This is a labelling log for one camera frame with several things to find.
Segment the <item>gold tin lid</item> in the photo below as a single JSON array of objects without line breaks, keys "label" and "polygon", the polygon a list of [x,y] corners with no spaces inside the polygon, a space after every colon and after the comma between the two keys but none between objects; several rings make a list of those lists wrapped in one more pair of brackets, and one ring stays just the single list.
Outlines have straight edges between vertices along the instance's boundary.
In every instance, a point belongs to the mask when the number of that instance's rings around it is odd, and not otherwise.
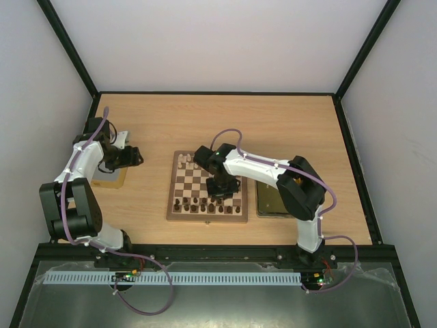
[{"label": "gold tin lid", "polygon": [[107,189],[119,189],[124,185],[127,171],[127,167],[117,169],[113,173],[103,173],[96,169],[91,180],[91,186]]}]

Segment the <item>wooden chess board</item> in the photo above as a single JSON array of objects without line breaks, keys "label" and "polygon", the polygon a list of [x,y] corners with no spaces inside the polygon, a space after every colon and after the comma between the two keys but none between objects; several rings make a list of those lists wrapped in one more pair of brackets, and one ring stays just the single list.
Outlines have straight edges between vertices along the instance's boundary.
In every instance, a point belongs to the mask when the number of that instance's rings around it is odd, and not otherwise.
[{"label": "wooden chess board", "polygon": [[237,177],[239,191],[226,200],[208,195],[206,180],[212,175],[193,161],[194,152],[176,150],[169,198],[168,221],[246,223],[248,221],[247,179]]}]

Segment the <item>gold tin with pieces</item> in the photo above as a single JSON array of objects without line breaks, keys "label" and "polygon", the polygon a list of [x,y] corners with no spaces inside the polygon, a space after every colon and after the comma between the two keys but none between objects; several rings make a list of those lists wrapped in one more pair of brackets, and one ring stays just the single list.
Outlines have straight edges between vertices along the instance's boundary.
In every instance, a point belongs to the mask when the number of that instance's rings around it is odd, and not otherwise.
[{"label": "gold tin with pieces", "polygon": [[262,182],[255,182],[256,213],[258,217],[292,218],[284,207],[277,189]]}]

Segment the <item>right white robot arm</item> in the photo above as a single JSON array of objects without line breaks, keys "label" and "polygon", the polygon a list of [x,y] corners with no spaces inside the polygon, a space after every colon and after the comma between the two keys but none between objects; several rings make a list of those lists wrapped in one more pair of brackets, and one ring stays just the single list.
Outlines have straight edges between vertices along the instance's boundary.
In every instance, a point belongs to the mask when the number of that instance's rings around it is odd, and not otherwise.
[{"label": "right white robot arm", "polygon": [[224,143],[217,150],[201,146],[195,151],[194,162],[211,175],[206,186],[208,195],[215,199],[227,199],[238,192],[237,176],[276,189],[286,211],[297,220],[299,263],[311,268],[322,259],[320,216],[326,187],[306,159],[273,160]]}]

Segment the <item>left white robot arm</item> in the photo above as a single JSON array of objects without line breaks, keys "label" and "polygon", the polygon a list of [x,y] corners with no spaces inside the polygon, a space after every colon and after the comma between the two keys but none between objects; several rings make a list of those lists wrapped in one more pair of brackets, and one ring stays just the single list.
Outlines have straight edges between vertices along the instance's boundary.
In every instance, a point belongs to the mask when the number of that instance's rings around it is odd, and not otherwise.
[{"label": "left white robot arm", "polygon": [[127,233],[104,222],[91,180],[101,164],[105,164],[110,174],[141,165],[140,150],[127,146],[121,133],[113,141],[111,123],[105,116],[88,119],[84,132],[75,137],[72,145],[72,155],[62,173],[39,189],[51,239],[72,245],[92,245],[102,253],[131,252]]}]

